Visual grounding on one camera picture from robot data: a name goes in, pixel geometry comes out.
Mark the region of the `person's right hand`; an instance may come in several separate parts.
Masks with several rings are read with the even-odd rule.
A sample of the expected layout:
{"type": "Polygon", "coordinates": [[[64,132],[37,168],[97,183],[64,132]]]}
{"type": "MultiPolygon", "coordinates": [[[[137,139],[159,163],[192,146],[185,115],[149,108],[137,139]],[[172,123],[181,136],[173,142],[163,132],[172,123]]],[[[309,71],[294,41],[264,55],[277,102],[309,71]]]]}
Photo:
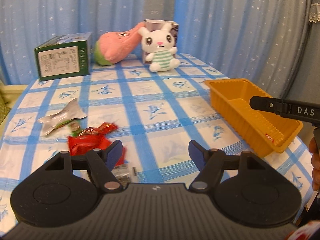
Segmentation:
{"type": "Polygon", "coordinates": [[[309,144],[309,152],[312,153],[311,165],[312,170],[312,188],[313,191],[319,190],[320,184],[320,158],[315,138],[312,138],[309,144]]]}

